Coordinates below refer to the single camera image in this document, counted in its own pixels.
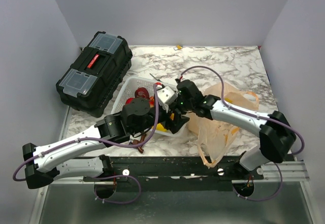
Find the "red fake tomato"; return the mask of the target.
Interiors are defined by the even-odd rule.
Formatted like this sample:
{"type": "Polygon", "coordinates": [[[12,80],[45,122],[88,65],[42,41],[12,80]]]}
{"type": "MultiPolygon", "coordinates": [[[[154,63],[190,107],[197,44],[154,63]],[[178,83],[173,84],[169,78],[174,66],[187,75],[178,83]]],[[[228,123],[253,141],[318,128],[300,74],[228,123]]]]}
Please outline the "red fake tomato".
{"type": "Polygon", "coordinates": [[[127,104],[130,104],[134,99],[135,99],[135,98],[129,98],[129,99],[127,99],[126,102],[125,102],[125,104],[126,104],[126,105],[127,105],[127,104]]]}

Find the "yellow fake bell pepper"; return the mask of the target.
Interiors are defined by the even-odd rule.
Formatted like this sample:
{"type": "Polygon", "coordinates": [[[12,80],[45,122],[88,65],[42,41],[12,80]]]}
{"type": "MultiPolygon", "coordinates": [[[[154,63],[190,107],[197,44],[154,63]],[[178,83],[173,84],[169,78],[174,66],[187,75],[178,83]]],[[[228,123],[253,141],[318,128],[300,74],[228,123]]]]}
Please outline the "yellow fake bell pepper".
{"type": "Polygon", "coordinates": [[[159,132],[164,132],[164,133],[168,131],[161,123],[157,124],[156,130],[159,132]]]}

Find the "orange translucent plastic bag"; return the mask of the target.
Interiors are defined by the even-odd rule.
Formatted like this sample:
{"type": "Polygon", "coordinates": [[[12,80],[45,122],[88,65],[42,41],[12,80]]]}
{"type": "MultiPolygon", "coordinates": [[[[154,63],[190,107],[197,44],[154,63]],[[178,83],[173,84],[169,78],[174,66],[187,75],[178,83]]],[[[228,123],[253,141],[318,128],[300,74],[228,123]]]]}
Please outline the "orange translucent plastic bag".
{"type": "MultiPolygon", "coordinates": [[[[245,109],[257,111],[259,98],[252,91],[238,90],[232,85],[224,84],[224,99],[228,103],[245,109]]],[[[203,164],[214,168],[221,161],[237,137],[239,127],[222,121],[212,121],[188,113],[188,129],[198,137],[197,148],[203,164]]]]}

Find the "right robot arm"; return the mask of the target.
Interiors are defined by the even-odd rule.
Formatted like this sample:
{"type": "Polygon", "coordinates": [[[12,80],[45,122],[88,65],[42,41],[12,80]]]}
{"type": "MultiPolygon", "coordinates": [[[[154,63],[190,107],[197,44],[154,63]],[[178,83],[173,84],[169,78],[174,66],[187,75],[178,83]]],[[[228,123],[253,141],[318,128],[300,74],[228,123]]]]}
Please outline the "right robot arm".
{"type": "Polygon", "coordinates": [[[245,179],[252,170],[268,162],[281,163],[297,139],[283,113],[271,114],[251,111],[224,103],[215,95],[203,95],[190,80],[177,79],[176,104],[182,113],[193,112],[209,120],[238,126],[259,137],[259,146],[245,152],[234,165],[234,175],[245,179]]]}

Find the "red fake cherry bunch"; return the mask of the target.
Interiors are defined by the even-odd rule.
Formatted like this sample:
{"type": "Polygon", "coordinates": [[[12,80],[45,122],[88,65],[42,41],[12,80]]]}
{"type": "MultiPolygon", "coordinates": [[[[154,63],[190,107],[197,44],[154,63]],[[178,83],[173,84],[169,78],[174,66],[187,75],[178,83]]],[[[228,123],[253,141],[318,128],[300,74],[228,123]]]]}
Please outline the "red fake cherry bunch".
{"type": "Polygon", "coordinates": [[[155,99],[154,99],[154,96],[152,96],[152,97],[149,98],[149,105],[150,105],[150,108],[155,107],[155,99]]]}

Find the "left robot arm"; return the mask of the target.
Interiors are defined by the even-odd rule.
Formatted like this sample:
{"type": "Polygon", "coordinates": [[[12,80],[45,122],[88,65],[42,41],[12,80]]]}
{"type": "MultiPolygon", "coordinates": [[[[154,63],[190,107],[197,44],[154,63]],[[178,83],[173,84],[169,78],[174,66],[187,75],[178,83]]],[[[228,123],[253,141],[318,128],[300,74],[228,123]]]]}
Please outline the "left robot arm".
{"type": "Polygon", "coordinates": [[[132,100],[120,112],[106,116],[85,131],[44,146],[27,143],[22,147],[26,162],[25,181],[29,189],[51,184],[55,177],[62,176],[66,169],[59,166],[82,154],[111,146],[125,147],[131,136],[153,130],[161,123],[171,133],[177,133],[187,122],[177,107],[165,110],[160,104],[151,107],[142,98],[132,100]]]}

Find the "red fake apple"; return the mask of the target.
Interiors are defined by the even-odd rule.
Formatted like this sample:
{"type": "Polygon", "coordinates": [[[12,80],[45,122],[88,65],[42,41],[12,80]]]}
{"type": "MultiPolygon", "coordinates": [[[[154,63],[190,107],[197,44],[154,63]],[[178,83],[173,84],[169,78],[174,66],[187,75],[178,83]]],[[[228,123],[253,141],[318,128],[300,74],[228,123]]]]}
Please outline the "red fake apple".
{"type": "Polygon", "coordinates": [[[150,94],[149,94],[148,90],[144,87],[139,87],[135,91],[134,96],[135,96],[135,98],[145,98],[145,99],[150,98],[150,94]]]}

